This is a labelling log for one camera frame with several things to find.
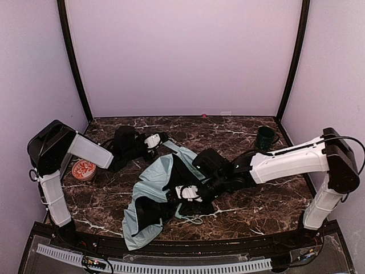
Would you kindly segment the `mint and black folding umbrella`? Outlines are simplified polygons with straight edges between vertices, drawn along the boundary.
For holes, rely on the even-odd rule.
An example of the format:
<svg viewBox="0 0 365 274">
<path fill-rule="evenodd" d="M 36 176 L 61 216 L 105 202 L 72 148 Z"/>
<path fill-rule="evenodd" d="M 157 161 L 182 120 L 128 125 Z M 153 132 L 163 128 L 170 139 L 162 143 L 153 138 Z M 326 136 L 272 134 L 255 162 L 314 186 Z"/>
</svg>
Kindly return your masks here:
<svg viewBox="0 0 365 274">
<path fill-rule="evenodd" d="M 167 201 L 166 187 L 201 186 L 206 177 L 193 166 L 197 154 L 168 141 L 171 154 L 157 158 L 139 176 L 132 191 L 132 201 L 124 210 L 123 236 L 128 250 L 143 248 L 163 230 L 171 218 L 202 223 L 201 216 L 214 213 L 211 203 L 202 205 Z"/>
</svg>

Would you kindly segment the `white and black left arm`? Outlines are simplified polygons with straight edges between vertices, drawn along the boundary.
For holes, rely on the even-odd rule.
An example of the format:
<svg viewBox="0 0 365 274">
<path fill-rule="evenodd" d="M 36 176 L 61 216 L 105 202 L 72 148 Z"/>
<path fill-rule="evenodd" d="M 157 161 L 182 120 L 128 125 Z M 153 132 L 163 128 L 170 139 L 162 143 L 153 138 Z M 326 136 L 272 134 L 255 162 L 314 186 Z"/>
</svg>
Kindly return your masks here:
<svg viewBox="0 0 365 274">
<path fill-rule="evenodd" d="M 120 126 L 113 138 L 100 144 L 61 121 L 53 120 L 27 145 L 33 167 L 31 172 L 35 174 L 32 180 L 38 182 L 42 202 L 51 220 L 58 227 L 72 222 L 61 183 L 62 169 L 70 160 L 85 160 L 109 172 L 119 172 L 137 158 L 154 159 L 157 149 L 167 140 L 168 135 L 164 132 L 146 135 L 132 126 Z"/>
</svg>

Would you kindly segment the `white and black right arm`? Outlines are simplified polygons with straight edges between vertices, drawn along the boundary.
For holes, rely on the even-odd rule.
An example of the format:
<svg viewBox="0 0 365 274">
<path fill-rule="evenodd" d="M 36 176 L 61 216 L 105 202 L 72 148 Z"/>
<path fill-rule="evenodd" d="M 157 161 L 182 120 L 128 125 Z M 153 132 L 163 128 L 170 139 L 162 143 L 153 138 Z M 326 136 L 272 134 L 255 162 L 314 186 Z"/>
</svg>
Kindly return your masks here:
<svg viewBox="0 0 365 274">
<path fill-rule="evenodd" d="M 314 200 L 305 209 L 303 227 L 318 230 L 336 205 L 360 185 L 361 168 L 356 165 L 348 137 L 333 128 L 311 141 L 290 148 L 265 152 L 250 150 L 228 161 L 207 149 L 192 162 L 193 170 L 174 160 L 171 179 L 164 187 L 170 203 L 209 204 L 224 192 L 250 188 L 268 181 L 311 172 L 325 172 Z"/>
</svg>

